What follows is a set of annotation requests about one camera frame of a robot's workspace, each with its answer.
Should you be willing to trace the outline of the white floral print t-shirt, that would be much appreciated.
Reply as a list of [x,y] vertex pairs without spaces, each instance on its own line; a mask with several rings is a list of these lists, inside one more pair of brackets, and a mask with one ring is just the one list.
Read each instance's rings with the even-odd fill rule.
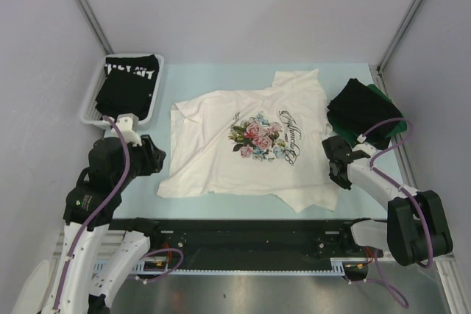
[[262,90],[216,90],[175,103],[162,198],[274,195],[296,212],[335,210],[322,141],[331,131],[319,72],[278,71]]

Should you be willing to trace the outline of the white plastic laundry basket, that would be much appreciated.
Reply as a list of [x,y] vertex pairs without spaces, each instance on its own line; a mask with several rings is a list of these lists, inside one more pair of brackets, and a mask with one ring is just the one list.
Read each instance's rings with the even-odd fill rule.
[[[105,82],[105,62],[108,58],[134,58],[134,57],[147,57],[150,56],[150,53],[121,53],[121,54],[109,54],[103,57],[97,64],[84,96],[82,100],[81,107],[79,109],[79,119],[85,125],[91,125],[98,127],[102,130],[106,130],[110,125],[102,120],[102,114],[95,108],[96,106],[96,97],[101,90]],[[152,92],[151,101],[149,105],[149,112],[147,113],[144,120],[138,122],[138,127],[140,129],[146,129],[150,125],[152,120],[152,115],[157,101],[157,94],[159,91],[160,79],[163,74],[163,68],[165,66],[165,60],[162,55],[153,54],[159,62],[159,72],[157,74],[156,83],[154,90]]]

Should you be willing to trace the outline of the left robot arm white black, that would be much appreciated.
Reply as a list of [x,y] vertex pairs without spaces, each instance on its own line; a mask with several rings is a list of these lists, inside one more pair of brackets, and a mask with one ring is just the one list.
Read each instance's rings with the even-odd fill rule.
[[157,221],[135,218],[111,259],[93,272],[124,189],[137,177],[160,172],[166,158],[149,135],[135,131],[137,116],[103,119],[112,136],[94,143],[88,167],[66,197],[63,249],[42,313],[109,313],[132,268],[145,254],[158,253],[164,242]]

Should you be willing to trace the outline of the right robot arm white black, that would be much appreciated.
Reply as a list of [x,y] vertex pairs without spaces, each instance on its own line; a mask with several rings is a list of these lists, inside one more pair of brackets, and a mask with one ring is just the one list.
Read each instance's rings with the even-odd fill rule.
[[354,221],[339,238],[340,249],[356,256],[365,247],[389,252],[402,266],[430,267],[435,257],[453,251],[453,240],[440,196],[399,183],[375,165],[378,151],[366,142],[352,147],[343,137],[322,141],[329,177],[340,188],[356,186],[386,211],[386,220]]

